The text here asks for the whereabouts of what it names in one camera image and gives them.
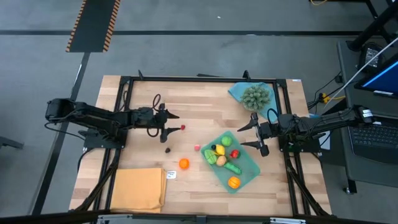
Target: orange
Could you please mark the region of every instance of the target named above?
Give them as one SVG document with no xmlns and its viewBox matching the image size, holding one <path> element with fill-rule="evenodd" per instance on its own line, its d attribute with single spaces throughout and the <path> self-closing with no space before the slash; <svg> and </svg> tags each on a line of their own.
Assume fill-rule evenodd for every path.
<svg viewBox="0 0 398 224">
<path fill-rule="evenodd" d="M 237 177 L 231 177 L 228 180 L 228 185 L 233 189 L 237 189 L 241 185 L 241 180 Z"/>
<path fill-rule="evenodd" d="M 189 160 L 188 159 L 180 159 L 178 163 L 181 169 L 188 169 L 189 167 Z"/>
</svg>

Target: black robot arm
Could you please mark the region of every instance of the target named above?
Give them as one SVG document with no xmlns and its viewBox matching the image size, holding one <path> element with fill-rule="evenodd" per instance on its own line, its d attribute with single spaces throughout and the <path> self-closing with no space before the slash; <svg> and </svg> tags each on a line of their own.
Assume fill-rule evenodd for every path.
<svg viewBox="0 0 398 224">
<path fill-rule="evenodd" d="M 258 123 L 256 113 L 252 113 L 248 125 L 239 129 L 244 131 L 251 128 L 256 129 L 257 141 L 244 142 L 242 145 L 252 146 L 260 149 L 262 156 L 267 156 L 269 150 L 264 144 L 263 139 L 278 137 L 284 142 L 298 147 L 304 146 L 311 140 L 318 139 L 325 131 L 346 127 L 360 126 L 373 123 L 371 111 L 363 106 L 354 106 L 332 114 L 319 116 L 316 118 L 298 117 L 295 114 L 278 115 L 278 123 L 270 124 L 268 122 Z"/>
<path fill-rule="evenodd" d="M 45 119 L 49 123 L 68 121 L 89 128 L 87 131 L 79 131 L 86 137 L 85 147 L 109 148 L 124 146 L 127 130 L 131 128 L 146 128 L 151 137 L 156 137 L 160 130 L 160 141 L 166 142 L 169 133 L 180 129 L 165 128 L 167 119 L 175 118 L 179 117 L 166 110 L 164 103 L 161 103 L 158 109 L 142 107 L 111 112 L 86 103 L 60 98 L 48 102 L 45 114 Z M 150 129 L 157 131 L 155 134 L 150 134 Z"/>
</svg>

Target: teal plastic tray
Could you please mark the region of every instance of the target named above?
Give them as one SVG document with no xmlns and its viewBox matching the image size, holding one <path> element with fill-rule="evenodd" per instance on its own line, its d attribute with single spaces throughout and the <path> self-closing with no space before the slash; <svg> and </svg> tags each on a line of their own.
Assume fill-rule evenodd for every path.
<svg viewBox="0 0 398 224">
<path fill-rule="evenodd" d="M 222 166 L 218 166 L 216 164 L 211 165 L 207 162 L 205 158 L 205 150 L 207 149 L 211 150 L 211 146 L 214 144 L 222 145 L 221 138 L 224 136 L 229 136 L 232 138 L 232 145 L 225 147 L 225 156 L 227 157 L 228 162 L 231 162 L 232 164 L 238 166 L 242 170 L 241 175 L 235 174 L 234 172 Z M 229 156 L 231 154 L 231 151 L 234 149 L 239 150 L 239 152 L 241 153 L 241 156 L 237 159 L 231 159 L 231 157 Z M 205 162 L 209 166 L 211 166 L 211 168 L 214 170 L 215 174 L 217 175 L 218 179 L 221 181 L 225 189 L 230 194 L 235 194 L 239 189 L 244 187 L 247 183 L 249 183 L 252 179 L 254 179 L 257 175 L 260 174 L 260 168 L 253 161 L 253 159 L 246 152 L 246 150 L 244 150 L 244 148 L 240 145 L 239 141 L 235 138 L 235 136 L 232 134 L 231 131 L 227 131 L 224 134 L 220 135 L 214 141 L 203 147 L 200 152 Z M 228 180 L 232 176 L 235 176 L 241 180 L 241 185 L 237 189 L 233 189 L 228 185 Z"/>
</svg>

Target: yellow towel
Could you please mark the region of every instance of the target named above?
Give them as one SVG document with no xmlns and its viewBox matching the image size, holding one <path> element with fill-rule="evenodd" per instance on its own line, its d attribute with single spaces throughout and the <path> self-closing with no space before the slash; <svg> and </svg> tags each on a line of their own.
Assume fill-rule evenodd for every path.
<svg viewBox="0 0 398 224">
<path fill-rule="evenodd" d="M 160 213 L 166 191 L 161 168 L 118 169 L 112 194 L 112 210 Z"/>
</svg>

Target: concrete floor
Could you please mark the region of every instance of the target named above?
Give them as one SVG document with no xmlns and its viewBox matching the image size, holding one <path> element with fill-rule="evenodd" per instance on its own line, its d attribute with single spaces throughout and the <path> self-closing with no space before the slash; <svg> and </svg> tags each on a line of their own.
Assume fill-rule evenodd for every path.
<svg viewBox="0 0 398 224">
<path fill-rule="evenodd" d="M 0 29 L 71 29 L 80 4 L 2 0 Z M 315 7 L 307 0 L 123 0 L 116 30 L 363 30 L 372 20 L 365 4 L 352 2 Z M 30 212 L 55 136 L 43 127 L 46 102 L 69 96 L 83 56 L 65 52 L 68 38 L 0 35 L 0 136 L 25 143 L 21 151 L 0 150 L 0 217 Z M 252 77 L 299 78 L 312 100 L 340 71 L 336 43 L 345 39 L 114 36 L 109 52 L 91 54 L 78 101 L 95 103 L 103 75 L 136 75 L 138 69 L 145 75 L 240 77 L 249 70 Z M 81 140 L 65 138 L 44 213 L 68 210 L 81 149 Z M 323 171 L 335 215 L 397 223 L 398 189 L 358 183 L 358 194 L 346 195 L 344 168 L 324 165 Z"/>
</svg>

